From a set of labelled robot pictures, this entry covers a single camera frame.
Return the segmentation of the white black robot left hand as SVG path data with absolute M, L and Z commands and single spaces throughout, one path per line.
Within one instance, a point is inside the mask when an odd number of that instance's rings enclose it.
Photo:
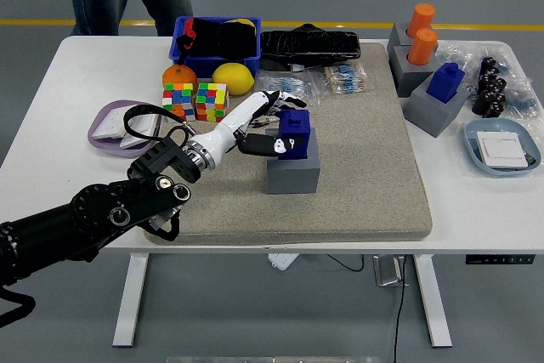
M 256 92 L 236 106 L 212 131 L 194 136 L 191 141 L 202 148 L 208 167 L 215 169 L 224 153 L 235 146 L 235 132 L 244 133 L 261 116 L 277 116 L 282 110 L 305 108 L 299 97 L 284 91 Z

